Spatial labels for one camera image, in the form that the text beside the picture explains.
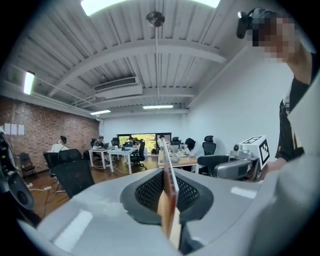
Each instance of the brick wall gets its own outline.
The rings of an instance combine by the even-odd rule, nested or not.
[[[5,123],[24,125],[24,135],[6,138],[17,158],[21,152],[29,154],[37,172],[47,169],[43,152],[50,150],[61,135],[67,138],[67,148],[81,153],[91,147],[92,138],[99,136],[96,120],[0,96],[0,125]]]

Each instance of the ceiling vent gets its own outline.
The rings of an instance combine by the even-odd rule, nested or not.
[[[103,97],[106,100],[143,94],[143,86],[139,83],[137,77],[106,82],[95,86],[93,89],[96,97]]]
[[[101,93],[109,89],[115,89],[115,88],[125,87],[125,86],[133,86],[138,84],[139,84],[139,79],[138,77],[134,76],[134,77],[128,77],[128,78],[123,78],[123,79],[99,84],[93,87],[93,90],[95,93]]]

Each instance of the black shirt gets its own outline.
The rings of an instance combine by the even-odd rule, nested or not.
[[[319,70],[317,56],[312,53],[311,83]],[[304,153],[302,144],[291,128],[288,114],[295,108],[301,98],[305,95],[310,85],[300,82],[295,77],[292,80],[289,93],[280,103],[280,135],[276,158],[283,158],[287,162],[300,157]]]

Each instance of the ceiling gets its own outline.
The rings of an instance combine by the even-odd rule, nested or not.
[[[86,111],[120,111],[158,104],[185,108],[244,47],[246,41],[236,37],[237,12],[260,1],[221,0],[212,8],[192,0],[128,0],[92,16],[80,2],[54,0],[39,13],[4,80],[22,87],[24,71],[32,71],[34,94]],[[165,16],[158,30],[160,98],[155,29],[145,21],[152,11]],[[94,86],[129,77],[138,77],[143,95],[95,96]]]

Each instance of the office room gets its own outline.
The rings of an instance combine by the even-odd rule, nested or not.
[[[289,250],[320,183],[319,62],[292,13],[273,0],[34,8],[1,69],[0,143],[1,194],[35,251]],[[267,208],[276,220],[252,224]]]

